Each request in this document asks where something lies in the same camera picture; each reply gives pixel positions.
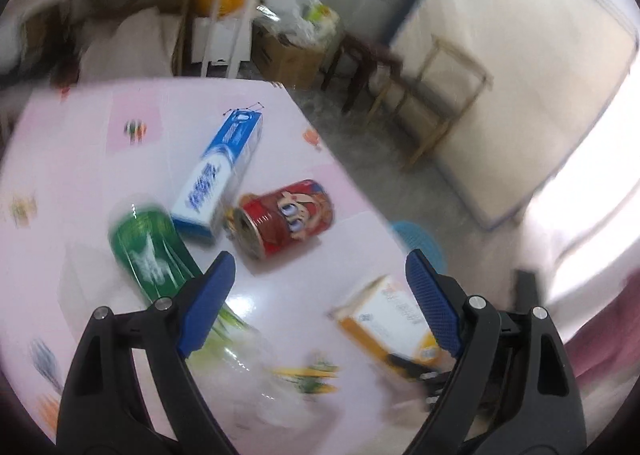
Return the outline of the white mattress with blue edge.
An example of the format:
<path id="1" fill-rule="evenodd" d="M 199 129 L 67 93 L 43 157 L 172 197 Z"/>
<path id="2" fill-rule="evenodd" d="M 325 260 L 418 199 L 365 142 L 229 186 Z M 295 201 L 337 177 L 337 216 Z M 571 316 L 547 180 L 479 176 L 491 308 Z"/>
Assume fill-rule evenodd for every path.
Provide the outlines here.
<path id="1" fill-rule="evenodd" d="M 435 38 L 491 75 L 491 87 L 437 153 L 487 230 L 518 212 L 570 158 L 639 51 L 637 24 L 616 0 L 416 0 L 392 45 L 416 72 Z"/>

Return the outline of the orange white medicine box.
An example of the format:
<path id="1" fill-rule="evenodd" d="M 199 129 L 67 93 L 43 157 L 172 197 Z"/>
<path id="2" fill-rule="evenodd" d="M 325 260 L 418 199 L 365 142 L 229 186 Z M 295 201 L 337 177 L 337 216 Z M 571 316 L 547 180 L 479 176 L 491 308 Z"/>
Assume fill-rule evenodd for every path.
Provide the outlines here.
<path id="1" fill-rule="evenodd" d="M 419 305 L 407 285 L 393 276 L 383 275 L 360 285 L 329 316 L 388 373 L 409 377 L 392 362 L 393 355 L 427 369 L 442 365 L 442 349 Z"/>

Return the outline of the blue plastic trash basket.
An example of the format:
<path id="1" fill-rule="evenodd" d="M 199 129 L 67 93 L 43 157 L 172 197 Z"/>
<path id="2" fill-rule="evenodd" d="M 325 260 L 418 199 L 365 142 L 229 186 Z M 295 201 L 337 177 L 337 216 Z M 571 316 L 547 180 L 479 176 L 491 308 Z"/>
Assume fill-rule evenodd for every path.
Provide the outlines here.
<path id="1" fill-rule="evenodd" d="M 392 229 L 409 251 L 419 249 L 436 272 L 447 273 L 447 262 L 442 249 L 420 225 L 409 221 L 397 221 L 392 224 Z"/>

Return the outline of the wooden chair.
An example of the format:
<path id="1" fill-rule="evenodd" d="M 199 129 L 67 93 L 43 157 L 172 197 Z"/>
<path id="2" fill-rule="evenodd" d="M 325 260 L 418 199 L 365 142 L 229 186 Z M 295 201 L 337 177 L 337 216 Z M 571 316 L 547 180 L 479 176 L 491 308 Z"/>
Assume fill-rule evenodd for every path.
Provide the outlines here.
<path id="1" fill-rule="evenodd" d="M 466 72 L 470 72 L 477 77 L 478 85 L 474 91 L 457 107 L 442 90 L 439 90 L 433 81 L 426 80 L 426 73 L 439 54 L 450 56 Z M 390 118 L 395 119 L 408 100 L 415 100 L 427 112 L 436 118 L 435 129 L 427 140 L 422 140 L 418 148 L 405 162 L 402 169 L 409 170 L 422 157 L 430 157 L 435 152 L 442 140 L 457 126 L 460 119 L 472 108 L 480 96 L 491 90 L 494 85 L 492 74 L 477 60 L 465 51 L 460 45 L 455 44 L 443 37 L 432 35 L 432 47 L 426 54 L 416 77 L 401 74 L 401 72 L 390 72 L 390 75 L 383 83 L 380 92 L 375 97 L 366 118 L 369 124 L 373 117 L 381 109 L 383 100 L 390 90 L 398 88 L 401 92 L 400 101 L 390 112 Z"/>

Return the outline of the cardboard box with trash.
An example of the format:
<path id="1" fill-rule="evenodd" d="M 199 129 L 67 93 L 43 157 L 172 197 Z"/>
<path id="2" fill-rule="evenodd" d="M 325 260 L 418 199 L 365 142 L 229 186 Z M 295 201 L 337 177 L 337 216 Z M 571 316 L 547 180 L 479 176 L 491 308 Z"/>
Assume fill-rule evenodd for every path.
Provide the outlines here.
<path id="1" fill-rule="evenodd" d="M 309 89 L 326 57 L 325 48 L 300 48 L 284 43 L 253 22 L 250 60 L 266 81 L 282 83 L 287 88 Z"/>

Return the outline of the red cartoon can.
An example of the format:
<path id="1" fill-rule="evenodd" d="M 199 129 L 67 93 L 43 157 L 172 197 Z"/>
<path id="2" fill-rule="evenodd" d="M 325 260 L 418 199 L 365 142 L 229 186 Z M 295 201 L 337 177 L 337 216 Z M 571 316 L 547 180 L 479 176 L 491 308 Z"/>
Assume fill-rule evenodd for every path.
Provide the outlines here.
<path id="1" fill-rule="evenodd" d="M 269 259 L 329 230 L 334 221 L 331 197 L 314 180 L 270 193 L 243 195 L 233 209 L 233 235 L 247 256 Z"/>

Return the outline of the blue white toothpaste box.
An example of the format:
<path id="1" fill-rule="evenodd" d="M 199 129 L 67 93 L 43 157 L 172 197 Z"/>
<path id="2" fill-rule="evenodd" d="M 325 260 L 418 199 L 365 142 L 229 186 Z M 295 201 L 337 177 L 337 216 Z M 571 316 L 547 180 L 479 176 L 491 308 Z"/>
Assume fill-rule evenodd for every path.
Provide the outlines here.
<path id="1" fill-rule="evenodd" d="M 216 241 L 262 136 L 262 114 L 235 109 L 201 155 L 170 209 L 180 234 Z"/>

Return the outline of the dark wooden stool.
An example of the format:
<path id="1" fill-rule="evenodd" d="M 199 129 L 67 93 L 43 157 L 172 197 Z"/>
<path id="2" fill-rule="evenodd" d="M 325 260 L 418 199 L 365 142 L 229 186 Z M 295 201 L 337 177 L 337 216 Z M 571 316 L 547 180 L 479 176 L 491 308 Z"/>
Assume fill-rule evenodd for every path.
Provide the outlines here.
<path id="1" fill-rule="evenodd" d="M 369 82 L 378 67 L 387 67 L 392 74 L 399 74 L 404 61 L 387 45 L 370 39 L 357 36 L 351 32 L 345 32 L 342 40 L 332 57 L 328 70 L 324 73 L 321 90 L 329 88 L 334 78 L 337 66 L 343 56 L 348 56 L 357 67 L 355 74 L 349 80 L 347 97 L 342 107 L 342 114 L 347 114 L 354 106 L 362 89 Z"/>

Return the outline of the green plastic bottle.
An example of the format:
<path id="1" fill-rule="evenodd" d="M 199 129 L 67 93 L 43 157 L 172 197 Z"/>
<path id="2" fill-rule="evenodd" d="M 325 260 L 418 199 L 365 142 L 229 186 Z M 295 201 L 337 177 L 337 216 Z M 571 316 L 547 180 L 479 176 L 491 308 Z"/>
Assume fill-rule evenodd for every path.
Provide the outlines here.
<path id="1" fill-rule="evenodd" d="M 159 204 L 130 204 L 111 214 L 108 240 L 115 258 L 153 302 L 172 298 L 202 271 Z M 272 371 L 270 345 L 228 305 L 186 359 L 191 374 L 217 420 L 232 438 L 259 429 L 293 432 L 312 414 L 297 389 Z"/>

